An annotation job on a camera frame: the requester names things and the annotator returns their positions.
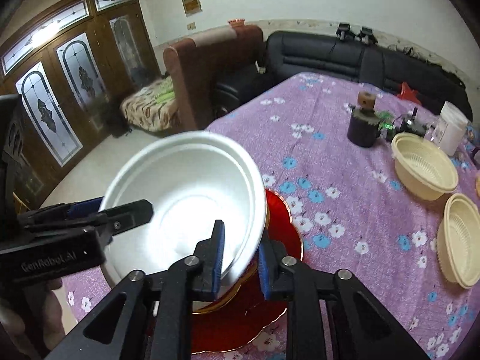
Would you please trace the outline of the white plastic jar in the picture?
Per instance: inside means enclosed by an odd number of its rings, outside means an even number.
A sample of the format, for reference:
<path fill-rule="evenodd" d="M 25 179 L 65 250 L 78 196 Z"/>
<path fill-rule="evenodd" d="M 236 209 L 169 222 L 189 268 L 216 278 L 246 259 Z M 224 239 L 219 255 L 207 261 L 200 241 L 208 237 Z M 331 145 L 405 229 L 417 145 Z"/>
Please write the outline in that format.
<path fill-rule="evenodd" d="M 450 102 L 443 104 L 439 118 L 433 126 L 433 143 L 446 155 L 453 156 L 469 124 L 466 116 Z"/>

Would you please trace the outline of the small black device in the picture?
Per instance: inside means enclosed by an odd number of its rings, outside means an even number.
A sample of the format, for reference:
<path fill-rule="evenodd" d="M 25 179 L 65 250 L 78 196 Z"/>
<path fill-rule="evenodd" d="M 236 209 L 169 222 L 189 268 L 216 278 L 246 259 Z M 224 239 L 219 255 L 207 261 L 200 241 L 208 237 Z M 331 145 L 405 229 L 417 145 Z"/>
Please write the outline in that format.
<path fill-rule="evenodd" d="M 424 137 L 427 133 L 427 125 L 417 118 L 418 108 L 414 107 L 411 111 L 396 117 L 392 122 L 385 126 L 385 139 L 389 142 L 399 133 L 411 133 L 419 137 Z"/>

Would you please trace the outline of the purple floral tablecloth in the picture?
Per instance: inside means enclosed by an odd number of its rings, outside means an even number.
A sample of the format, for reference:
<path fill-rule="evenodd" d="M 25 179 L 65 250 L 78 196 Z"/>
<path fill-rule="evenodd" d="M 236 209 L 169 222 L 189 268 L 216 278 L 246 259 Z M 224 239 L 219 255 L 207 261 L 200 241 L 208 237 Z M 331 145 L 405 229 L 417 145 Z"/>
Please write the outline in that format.
<path fill-rule="evenodd" d="M 479 289 L 445 280 L 436 234 L 445 201 L 402 186 L 388 142 L 362 149 L 347 139 L 357 94 L 393 116 L 413 108 L 372 85 L 300 73 L 209 125 L 241 145 L 264 186 L 286 199 L 315 269 L 350 269 L 432 359 L 455 359 L 479 316 Z M 102 269 L 67 278 L 82 318 L 106 295 Z"/>

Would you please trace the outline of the small gold wall plaque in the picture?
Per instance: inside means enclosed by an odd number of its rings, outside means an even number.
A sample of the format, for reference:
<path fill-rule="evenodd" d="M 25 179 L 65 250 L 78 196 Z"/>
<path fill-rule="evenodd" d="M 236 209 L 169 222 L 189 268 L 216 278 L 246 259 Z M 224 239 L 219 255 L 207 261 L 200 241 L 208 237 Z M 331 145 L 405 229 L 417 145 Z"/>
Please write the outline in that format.
<path fill-rule="evenodd" d="M 202 11 L 200 0 L 182 0 L 186 16 L 192 16 Z"/>

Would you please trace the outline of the red bag on sofa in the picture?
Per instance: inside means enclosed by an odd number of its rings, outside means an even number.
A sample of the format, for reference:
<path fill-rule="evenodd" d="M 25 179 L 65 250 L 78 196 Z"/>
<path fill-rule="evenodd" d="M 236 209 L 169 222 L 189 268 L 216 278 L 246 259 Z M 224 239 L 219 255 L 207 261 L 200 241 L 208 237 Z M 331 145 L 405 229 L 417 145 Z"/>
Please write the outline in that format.
<path fill-rule="evenodd" d="M 403 82 L 401 85 L 401 91 L 397 95 L 397 98 L 403 101 L 413 102 L 417 105 L 422 105 L 421 101 L 417 98 L 417 92 L 411 89 L 407 82 Z"/>

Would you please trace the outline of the patterned bed cushion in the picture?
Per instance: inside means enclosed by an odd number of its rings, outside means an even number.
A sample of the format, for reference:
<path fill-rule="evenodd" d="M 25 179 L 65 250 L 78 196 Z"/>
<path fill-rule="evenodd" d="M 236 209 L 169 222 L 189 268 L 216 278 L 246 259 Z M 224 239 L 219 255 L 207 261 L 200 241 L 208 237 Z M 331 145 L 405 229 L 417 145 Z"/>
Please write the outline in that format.
<path fill-rule="evenodd" d="M 159 133 L 180 125 L 179 108 L 171 76 L 153 81 L 120 104 L 129 125 Z"/>

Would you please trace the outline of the large cream plastic bowl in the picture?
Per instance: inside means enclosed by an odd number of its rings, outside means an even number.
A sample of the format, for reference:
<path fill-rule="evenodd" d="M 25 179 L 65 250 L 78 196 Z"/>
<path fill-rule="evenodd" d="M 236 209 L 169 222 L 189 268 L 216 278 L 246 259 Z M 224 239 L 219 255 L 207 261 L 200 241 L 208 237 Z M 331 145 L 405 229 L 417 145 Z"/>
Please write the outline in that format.
<path fill-rule="evenodd" d="M 445 279 L 463 289 L 479 282 L 479 209 L 465 194 L 451 195 L 437 232 L 437 256 Z"/>

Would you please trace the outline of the black leather sofa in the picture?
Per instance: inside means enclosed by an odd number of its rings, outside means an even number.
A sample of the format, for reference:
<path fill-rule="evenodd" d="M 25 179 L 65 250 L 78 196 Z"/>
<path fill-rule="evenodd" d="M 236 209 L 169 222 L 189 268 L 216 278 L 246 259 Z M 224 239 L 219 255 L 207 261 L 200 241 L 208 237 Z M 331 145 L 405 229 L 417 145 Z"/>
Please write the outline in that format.
<path fill-rule="evenodd" d="M 211 86 L 214 116 L 227 115 L 301 72 L 367 83 L 395 95 L 401 93 L 402 84 L 408 84 L 433 114 L 450 102 L 468 119 L 473 117 L 464 82 L 411 50 L 366 45 L 351 37 L 285 31 L 268 37 L 259 60 L 216 75 Z"/>

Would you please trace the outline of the red gold-rimmed plate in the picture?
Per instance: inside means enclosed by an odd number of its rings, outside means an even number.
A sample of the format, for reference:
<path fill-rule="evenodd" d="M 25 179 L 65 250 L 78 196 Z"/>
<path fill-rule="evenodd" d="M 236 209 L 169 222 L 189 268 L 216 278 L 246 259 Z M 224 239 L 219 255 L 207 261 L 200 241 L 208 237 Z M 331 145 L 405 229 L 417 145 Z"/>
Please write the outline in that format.
<path fill-rule="evenodd" d="M 289 255 L 301 260 L 304 246 L 293 225 L 292 214 L 279 193 L 266 191 L 266 231 L 281 242 Z M 252 342 L 262 330 L 287 311 L 284 301 L 266 301 L 260 289 L 257 260 L 253 259 L 241 279 L 214 303 L 192 315 L 191 353 L 225 353 Z"/>

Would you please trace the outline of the wooden glass-panel door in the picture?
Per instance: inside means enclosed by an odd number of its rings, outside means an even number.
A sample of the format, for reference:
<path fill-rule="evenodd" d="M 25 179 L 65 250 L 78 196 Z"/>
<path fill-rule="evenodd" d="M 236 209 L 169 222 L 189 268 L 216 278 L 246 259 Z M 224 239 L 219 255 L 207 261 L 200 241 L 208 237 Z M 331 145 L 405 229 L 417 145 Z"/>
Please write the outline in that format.
<path fill-rule="evenodd" d="M 25 0 L 1 38 L 1 92 L 25 123 L 15 197 L 40 206 L 159 74 L 140 0 Z"/>

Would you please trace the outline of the white foam bowl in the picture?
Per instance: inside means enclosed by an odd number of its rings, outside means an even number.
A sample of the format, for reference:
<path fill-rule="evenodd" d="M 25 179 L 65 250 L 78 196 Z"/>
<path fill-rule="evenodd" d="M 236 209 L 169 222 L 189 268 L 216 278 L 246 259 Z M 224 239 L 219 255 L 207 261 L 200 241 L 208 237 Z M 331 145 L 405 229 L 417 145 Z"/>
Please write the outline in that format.
<path fill-rule="evenodd" d="M 111 209 L 139 200 L 153 206 L 151 222 L 113 237 L 103 275 L 110 286 L 129 272 L 168 269 L 224 223 L 220 291 L 246 271 L 267 215 L 263 180 L 254 160 L 236 141 L 197 131 L 161 139 L 135 154 L 108 187 L 100 205 Z"/>

